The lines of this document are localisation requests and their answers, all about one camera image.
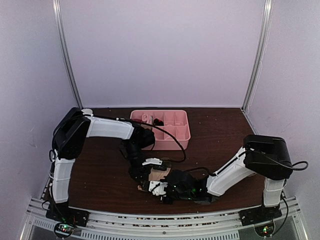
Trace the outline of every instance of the pink storage tray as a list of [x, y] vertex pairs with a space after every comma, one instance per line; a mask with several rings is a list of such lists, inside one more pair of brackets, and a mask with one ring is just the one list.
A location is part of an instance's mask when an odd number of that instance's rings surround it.
[[[131, 119], [142, 119], [143, 115], [152, 116], [154, 119], [159, 119], [164, 123], [164, 126], [157, 126], [171, 133], [182, 145], [183, 149], [188, 147], [191, 138], [188, 116], [183, 110], [134, 110], [131, 112]], [[155, 145], [153, 150], [180, 150], [178, 144], [168, 134], [158, 129], [152, 128], [155, 136]]]

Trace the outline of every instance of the white panel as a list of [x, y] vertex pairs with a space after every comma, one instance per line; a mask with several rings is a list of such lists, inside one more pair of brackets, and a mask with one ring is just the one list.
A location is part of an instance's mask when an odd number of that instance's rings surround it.
[[86, 107], [240, 107], [264, 0], [66, 0], [61, 13]]
[[297, 196], [311, 239], [320, 235], [319, 13], [318, 0], [275, 1], [260, 78], [249, 108], [259, 134], [284, 138], [292, 163], [310, 163], [306, 171], [292, 174], [286, 190]]
[[52, 2], [1, 1], [0, 239], [17, 239], [48, 179], [52, 132], [74, 105]]

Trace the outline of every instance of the metal frame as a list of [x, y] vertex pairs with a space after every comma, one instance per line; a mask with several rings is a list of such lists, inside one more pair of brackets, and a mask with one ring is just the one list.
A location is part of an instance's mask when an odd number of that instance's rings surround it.
[[75, 81], [74, 72], [71, 67], [71, 61], [70, 61], [69, 52], [67, 48], [64, 25], [62, 21], [61, 10], [60, 10], [60, 0], [52, 0], [52, 3], [53, 3], [54, 17], [55, 17], [56, 25], [58, 28], [59, 37], [60, 37], [60, 44], [62, 48], [62, 54], [63, 54], [63, 60], [64, 60], [66, 72], [69, 78], [69, 82], [70, 82], [71, 89], [72, 89], [74, 98], [76, 100], [76, 103], [80, 109], [83, 109], [84, 107], [80, 99], [80, 94]]
[[254, 89], [255, 89], [255, 85], [256, 85], [256, 81], [258, 78], [259, 69], [261, 65], [262, 55], [265, 51], [266, 39], [268, 36], [268, 31], [270, 26], [272, 6], [273, 6], [273, 0], [265, 0], [258, 48], [256, 51], [256, 56], [253, 64], [249, 86], [248, 86], [248, 89], [244, 98], [244, 102], [241, 108], [245, 113], [248, 111], [249, 103], [250, 103], [252, 94], [254, 93]]
[[[42, 208], [43, 202], [40, 199], [31, 199], [20, 240], [29, 240], [33, 226], [53, 230], [57, 222], [46, 218], [46, 210]], [[295, 227], [299, 239], [308, 240], [296, 198], [288, 198], [287, 203], [289, 216], [296, 219]], [[242, 226], [239, 219], [239, 211], [242, 209], [172, 215], [122, 214], [87, 210], [90, 213], [87, 226], [78, 227], [72, 236], [86, 240], [219, 240], [227, 236], [225, 239], [238, 240], [239, 230], [253, 227], [253, 225]], [[280, 203], [280, 209], [286, 213], [286, 205], [283, 201]]]

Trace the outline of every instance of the wood grain surface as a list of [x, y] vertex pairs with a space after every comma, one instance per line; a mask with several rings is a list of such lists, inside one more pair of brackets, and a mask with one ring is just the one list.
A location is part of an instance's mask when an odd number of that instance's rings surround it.
[[[101, 116], [129, 118], [131, 111], [136, 109], [98, 108], [93, 112]], [[205, 166], [214, 172], [234, 156], [243, 145], [243, 138], [252, 134], [240, 109], [184, 110], [188, 114], [191, 132], [187, 159], [183, 163], [173, 163], [172, 169], [187, 170]], [[231, 187], [218, 201], [209, 205], [187, 200], [176, 200], [172, 205], [163, 204], [149, 192], [138, 191], [137, 184], [128, 174], [129, 162], [117, 150], [119, 143], [119, 139], [111, 138], [86, 139], [71, 174], [71, 207], [127, 214], [185, 214], [251, 207], [261, 203], [264, 177], [254, 175]], [[144, 154], [146, 157], [177, 160], [183, 157], [181, 151], [144, 151]], [[192, 172], [198, 178], [203, 174], [201, 171]]]

